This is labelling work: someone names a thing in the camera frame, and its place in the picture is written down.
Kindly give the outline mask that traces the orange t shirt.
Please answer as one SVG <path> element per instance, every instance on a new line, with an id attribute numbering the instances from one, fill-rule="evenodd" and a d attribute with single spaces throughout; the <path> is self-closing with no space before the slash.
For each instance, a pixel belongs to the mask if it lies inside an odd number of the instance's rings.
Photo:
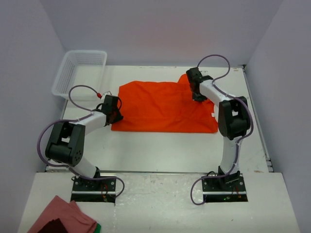
<path id="1" fill-rule="evenodd" d="M 186 74 L 177 82 L 132 81 L 119 87 L 123 120 L 118 132 L 216 133 L 214 103 L 192 99 Z"/>

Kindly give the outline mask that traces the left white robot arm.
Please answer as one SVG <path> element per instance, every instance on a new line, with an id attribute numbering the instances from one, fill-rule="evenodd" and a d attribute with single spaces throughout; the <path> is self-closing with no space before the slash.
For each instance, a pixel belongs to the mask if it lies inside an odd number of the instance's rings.
<path id="1" fill-rule="evenodd" d="M 45 148 L 45 156 L 84 179 L 91 191 L 101 185 L 99 169 L 84 157 L 85 136 L 89 133 L 123 120 L 122 101 L 119 97 L 106 95 L 89 115 L 77 120 L 60 120 L 53 123 Z"/>

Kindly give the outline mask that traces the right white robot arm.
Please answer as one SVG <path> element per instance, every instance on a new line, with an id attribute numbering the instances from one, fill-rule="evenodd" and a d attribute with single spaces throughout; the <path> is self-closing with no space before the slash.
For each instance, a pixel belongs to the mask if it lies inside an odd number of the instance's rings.
<path id="1" fill-rule="evenodd" d="M 222 91 L 210 76 L 203 76 L 198 67 L 186 71 L 194 101 L 210 100 L 218 107 L 218 129 L 223 136 L 224 147 L 218 174 L 207 180 L 227 191 L 240 177 L 240 146 L 247 131 L 253 130 L 253 120 L 245 97 L 236 97 Z"/>

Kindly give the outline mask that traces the white plastic basket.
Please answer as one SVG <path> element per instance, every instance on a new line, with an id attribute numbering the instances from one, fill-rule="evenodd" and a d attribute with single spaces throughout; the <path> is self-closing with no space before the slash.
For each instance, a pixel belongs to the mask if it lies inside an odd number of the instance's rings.
<path id="1" fill-rule="evenodd" d="M 76 85 L 87 85 L 99 91 L 106 61 L 107 53 L 102 50 L 66 52 L 52 86 L 52 94 L 67 100 L 69 90 Z"/>

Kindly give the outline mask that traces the pink folded t shirt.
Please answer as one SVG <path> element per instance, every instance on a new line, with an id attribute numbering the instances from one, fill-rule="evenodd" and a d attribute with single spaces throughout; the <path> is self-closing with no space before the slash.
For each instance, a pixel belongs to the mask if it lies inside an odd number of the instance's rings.
<path id="1" fill-rule="evenodd" d="M 57 219 L 69 233 L 93 233 L 97 228 L 97 222 L 84 214 L 76 202 L 66 202 L 59 196 L 55 196 L 28 232 L 37 233 L 49 222 Z"/>

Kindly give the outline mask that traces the green folded t shirt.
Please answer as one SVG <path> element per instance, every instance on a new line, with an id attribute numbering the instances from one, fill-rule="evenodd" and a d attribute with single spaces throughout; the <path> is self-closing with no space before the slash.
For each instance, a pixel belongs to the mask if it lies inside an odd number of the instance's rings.
<path id="1" fill-rule="evenodd" d="M 97 223 L 94 233 L 100 233 L 101 228 L 102 228 L 101 225 L 99 223 Z"/>

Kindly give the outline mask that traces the dark maroon folded t shirt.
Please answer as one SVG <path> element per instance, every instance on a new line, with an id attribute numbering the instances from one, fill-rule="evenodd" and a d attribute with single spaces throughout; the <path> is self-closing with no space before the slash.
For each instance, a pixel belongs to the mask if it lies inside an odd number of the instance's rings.
<path id="1" fill-rule="evenodd" d="M 68 233 L 59 218 L 49 221 L 38 233 Z"/>

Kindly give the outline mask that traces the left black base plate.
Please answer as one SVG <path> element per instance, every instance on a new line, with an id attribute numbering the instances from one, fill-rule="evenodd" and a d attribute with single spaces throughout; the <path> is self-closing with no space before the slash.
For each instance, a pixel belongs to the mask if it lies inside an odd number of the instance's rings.
<path id="1" fill-rule="evenodd" d="M 90 181 L 72 177 L 71 201 L 115 203 L 116 179 Z"/>

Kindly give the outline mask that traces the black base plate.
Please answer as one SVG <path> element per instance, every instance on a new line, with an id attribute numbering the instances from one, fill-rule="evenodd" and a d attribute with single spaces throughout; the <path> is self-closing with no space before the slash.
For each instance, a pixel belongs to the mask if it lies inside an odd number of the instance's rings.
<path id="1" fill-rule="evenodd" d="M 205 203 L 248 202 L 242 174 L 230 182 L 216 178 L 203 179 L 202 191 Z"/>
<path id="2" fill-rule="evenodd" d="M 72 177 L 71 201 L 115 203 L 116 179 L 90 181 Z"/>

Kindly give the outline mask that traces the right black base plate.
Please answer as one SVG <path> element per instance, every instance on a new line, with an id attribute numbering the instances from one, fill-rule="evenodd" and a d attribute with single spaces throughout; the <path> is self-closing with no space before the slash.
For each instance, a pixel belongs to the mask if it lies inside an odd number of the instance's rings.
<path id="1" fill-rule="evenodd" d="M 242 174 L 230 182 L 216 178 L 203 179 L 202 191 L 205 203 L 248 202 Z"/>

